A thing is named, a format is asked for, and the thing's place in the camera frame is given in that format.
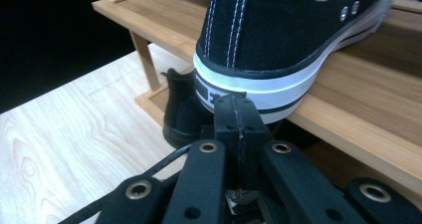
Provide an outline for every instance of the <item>wooden shelf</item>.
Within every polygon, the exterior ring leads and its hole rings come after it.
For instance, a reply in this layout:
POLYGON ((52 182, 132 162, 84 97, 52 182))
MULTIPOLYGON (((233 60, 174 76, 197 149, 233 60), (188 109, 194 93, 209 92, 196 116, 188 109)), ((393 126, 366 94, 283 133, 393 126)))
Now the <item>wooden shelf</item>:
MULTIPOLYGON (((192 63, 208 0, 102 0, 94 8, 192 63)), ((395 0, 379 31, 331 54, 289 120, 396 181, 422 207, 422 5, 395 0)), ((166 86, 137 99, 162 124, 166 86)))

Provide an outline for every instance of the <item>black sneaker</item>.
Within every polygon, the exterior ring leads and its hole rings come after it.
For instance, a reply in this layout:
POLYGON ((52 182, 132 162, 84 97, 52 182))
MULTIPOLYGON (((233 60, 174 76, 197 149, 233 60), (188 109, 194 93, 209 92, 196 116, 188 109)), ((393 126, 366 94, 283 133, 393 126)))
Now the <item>black sneaker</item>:
POLYGON ((195 89, 213 111, 246 96, 265 123, 292 113, 333 51, 375 32, 392 0, 211 0, 196 46, 195 89))

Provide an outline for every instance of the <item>metal rivet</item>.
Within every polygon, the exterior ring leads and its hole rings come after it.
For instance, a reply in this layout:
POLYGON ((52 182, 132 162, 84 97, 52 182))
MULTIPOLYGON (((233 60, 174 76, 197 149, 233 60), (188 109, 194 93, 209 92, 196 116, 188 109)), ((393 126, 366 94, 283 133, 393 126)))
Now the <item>metal rivet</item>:
POLYGON ((357 10, 359 10, 359 5, 360 5, 360 2, 359 1, 355 1, 354 3, 353 3, 353 6, 351 7, 351 15, 356 15, 356 13, 357 13, 357 10))
POLYGON ((384 203, 391 201, 391 195, 380 186, 373 184, 361 184, 359 186, 359 190, 365 197, 373 201, 384 203))
POLYGON ((217 145, 212 142, 206 142, 199 145, 199 150, 202 152, 214 152, 217 150, 217 145))
POLYGON ((344 22, 344 20, 347 18, 347 13, 348 13, 348 7, 345 6, 343 7, 343 9, 341 9, 340 22, 344 22))
POLYGON ((141 180, 130 184, 126 189, 126 197, 132 200, 141 199, 147 196, 152 189, 152 185, 147 180, 141 180))
POLYGON ((278 153, 289 153, 292 151, 292 149, 284 143, 273 144, 273 150, 278 153))

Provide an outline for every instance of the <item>black plastic mechanism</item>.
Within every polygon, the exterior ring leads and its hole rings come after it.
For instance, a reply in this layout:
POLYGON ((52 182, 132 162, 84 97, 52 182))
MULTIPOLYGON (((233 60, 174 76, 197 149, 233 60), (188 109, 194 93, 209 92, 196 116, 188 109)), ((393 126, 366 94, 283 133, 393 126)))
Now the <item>black plastic mechanism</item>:
POLYGON ((334 188, 291 143, 274 140, 254 104, 216 100, 214 125, 141 175, 70 216, 78 223, 420 223, 422 213, 385 184, 334 188), (184 153, 182 170, 152 176, 184 153))

